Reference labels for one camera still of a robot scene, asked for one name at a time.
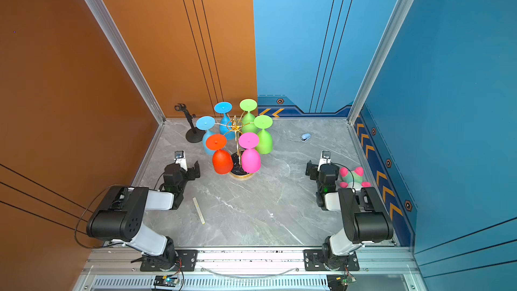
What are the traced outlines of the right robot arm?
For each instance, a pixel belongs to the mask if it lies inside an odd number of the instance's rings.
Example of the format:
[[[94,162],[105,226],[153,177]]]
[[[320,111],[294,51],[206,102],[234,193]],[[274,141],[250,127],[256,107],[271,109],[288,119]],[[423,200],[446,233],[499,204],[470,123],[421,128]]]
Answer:
[[[307,162],[306,175],[316,182],[316,203],[324,211],[341,214],[342,228],[327,237],[314,267],[359,270],[356,251],[391,240],[394,227],[376,188],[365,179],[363,167],[351,170],[322,158]]]

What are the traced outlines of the magenta wine glass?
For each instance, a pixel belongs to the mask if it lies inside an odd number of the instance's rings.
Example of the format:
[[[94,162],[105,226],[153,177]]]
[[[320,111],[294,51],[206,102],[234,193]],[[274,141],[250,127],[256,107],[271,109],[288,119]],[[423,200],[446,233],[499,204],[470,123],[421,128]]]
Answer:
[[[239,137],[238,144],[244,149],[241,156],[242,168],[247,173],[256,173],[261,168],[261,156],[255,150],[259,142],[258,136],[252,132]]]

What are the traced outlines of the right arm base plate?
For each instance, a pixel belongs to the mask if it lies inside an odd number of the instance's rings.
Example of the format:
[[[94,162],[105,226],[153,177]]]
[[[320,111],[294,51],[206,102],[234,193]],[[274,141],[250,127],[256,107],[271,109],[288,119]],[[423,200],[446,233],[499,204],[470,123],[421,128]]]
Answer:
[[[325,255],[322,249],[304,249],[303,255],[305,270],[307,272],[358,272],[360,270],[359,261],[355,253],[337,256],[332,253]]]

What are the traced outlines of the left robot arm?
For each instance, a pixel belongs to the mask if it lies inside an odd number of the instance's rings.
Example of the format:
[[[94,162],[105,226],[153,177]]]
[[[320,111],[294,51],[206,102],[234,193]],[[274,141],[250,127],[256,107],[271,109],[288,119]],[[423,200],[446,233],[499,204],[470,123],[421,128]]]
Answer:
[[[172,238],[157,233],[143,223],[146,211],[178,210],[189,181],[200,178],[198,162],[192,167],[173,163],[164,169],[164,183],[158,190],[113,185],[91,215],[86,234],[99,241],[126,245],[141,253],[133,260],[142,272],[192,272],[196,250],[176,250]]]

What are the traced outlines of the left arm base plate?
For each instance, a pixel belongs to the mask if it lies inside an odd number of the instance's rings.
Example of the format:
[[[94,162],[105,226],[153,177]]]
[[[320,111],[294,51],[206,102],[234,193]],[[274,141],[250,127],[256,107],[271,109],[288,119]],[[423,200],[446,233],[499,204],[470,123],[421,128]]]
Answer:
[[[141,258],[141,272],[193,272],[197,263],[198,250],[180,249],[160,256],[144,255]]]

